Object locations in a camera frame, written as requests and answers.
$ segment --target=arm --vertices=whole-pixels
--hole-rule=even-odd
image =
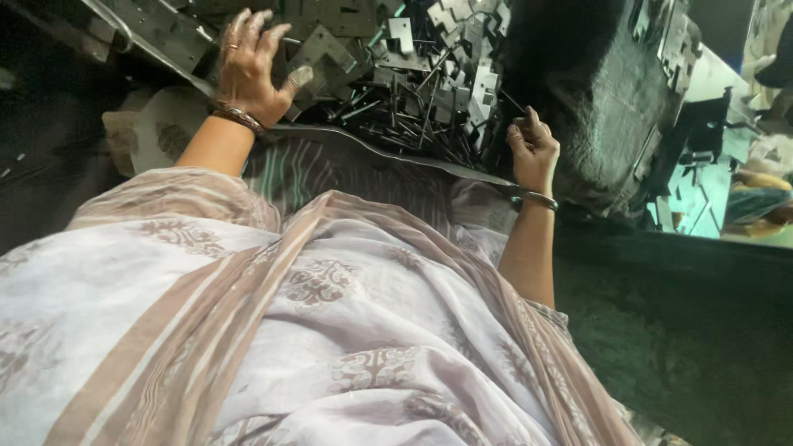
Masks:
[[[552,198],[551,183],[559,158],[559,142],[537,112],[509,126],[518,184]],[[499,272],[525,299],[554,308],[554,212],[542,203],[524,200],[518,220],[501,256]]]
[[[220,49],[217,100],[242,110],[264,127],[281,119],[300,87],[312,78],[311,68],[301,67],[289,75],[283,88],[273,87],[273,57],[291,25],[278,25],[262,33],[272,17],[269,10],[255,14],[243,10],[228,25]],[[238,176],[253,142],[254,133],[248,127],[212,115],[193,136],[176,166],[204,167]]]

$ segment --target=metal bangle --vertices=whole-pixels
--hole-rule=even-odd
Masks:
[[[525,201],[532,201],[540,203],[541,205],[545,206],[546,208],[556,212],[559,210],[559,203],[554,200],[553,198],[548,198],[543,194],[538,194],[537,192],[532,192],[531,190],[521,190],[522,196],[512,197],[513,202],[517,202],[520,200],[521,202]]]
[[[257,121],[250,114],[245,113],[234,106],[230,106],[225,102],[212,101],[211,108],[213,116],[222,117],[223,119],[228,119],[229,121],[233,121],[239,125],[248,127],[253,131],[253,133],[264,133],[266,130],[264,125],[262,125],[261,122]]]

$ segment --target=forearm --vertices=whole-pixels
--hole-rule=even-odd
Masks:
[[[525,299],[554,308],[554,212],[524,201],[498,270]]]
[[[176,163],[239,176],[253,147],[254,133],[222,117],[207,117]]]

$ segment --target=woman's right hand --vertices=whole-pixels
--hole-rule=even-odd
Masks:
[[[275,125],[295,94],[313,78],[311,67],[289,74],[280,90],[270,80],[278,42],[292,28],[283,24],[262,33],[273,18],[270,10],[251,14],[245,8],[226,28],[220,48],[217,100],[248,113],[265,127]]]
[[[518,185],[552,198],[554,171],[561,146],[533,108],[526,107],[526,117],[512,122],[507,130],[507,142],[512,148]]]

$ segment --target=fingernail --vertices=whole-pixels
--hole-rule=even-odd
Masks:
[[[311,79],[314,79],[314,70],[308,65],[303,65],[297,70],[292,71],[289,77],[298,88],[302,88],[305,84],[311,82]]]
[[[292,29],[292,25],[289,23],[278,25],[277,27],[273,28],[273,38],[275,40],[280,40],[285,34],[289,32],[290,29]]]

